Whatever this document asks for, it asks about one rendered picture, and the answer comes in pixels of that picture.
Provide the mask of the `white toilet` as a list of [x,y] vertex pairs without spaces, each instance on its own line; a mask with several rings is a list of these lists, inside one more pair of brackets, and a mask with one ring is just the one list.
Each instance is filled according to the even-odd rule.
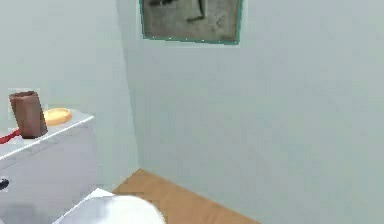
[[167,224],[150,202],[97,188],[52,224]]

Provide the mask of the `yellow round dish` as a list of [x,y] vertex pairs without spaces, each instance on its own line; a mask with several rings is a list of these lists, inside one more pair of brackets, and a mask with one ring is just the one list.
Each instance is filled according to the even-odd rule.
[[47,126],[57,126],[68,122],[72,112],[67,108],[52,108],[43,112]]

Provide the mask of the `white cabinet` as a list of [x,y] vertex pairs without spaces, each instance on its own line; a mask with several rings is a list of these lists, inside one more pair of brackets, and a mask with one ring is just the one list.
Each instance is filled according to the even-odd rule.
[[52,224],[100,183],[95,117],[0,145],[0,224]]

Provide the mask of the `brown rectangular container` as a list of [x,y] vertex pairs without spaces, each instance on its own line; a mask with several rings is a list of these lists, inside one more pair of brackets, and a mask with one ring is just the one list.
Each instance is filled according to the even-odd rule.
[[23,139],[36,139],[48,132],[37,92],[13,93],[9,100]]

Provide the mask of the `red thin object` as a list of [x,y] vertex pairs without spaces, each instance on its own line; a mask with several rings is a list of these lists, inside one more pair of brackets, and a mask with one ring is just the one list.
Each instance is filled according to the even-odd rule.
[[11,139],[15,138],[16,136],[20,136],[20,130],[19,129],[14,130],[12,133],[10,133],[6,136],[0,137],[0,144],[6,144],[7,142],[9,142]]

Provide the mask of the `green framed wall picture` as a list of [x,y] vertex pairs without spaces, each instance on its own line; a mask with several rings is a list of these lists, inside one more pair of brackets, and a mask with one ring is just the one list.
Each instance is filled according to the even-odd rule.
[[244,0],[139,0],[144,39],[238,45]]

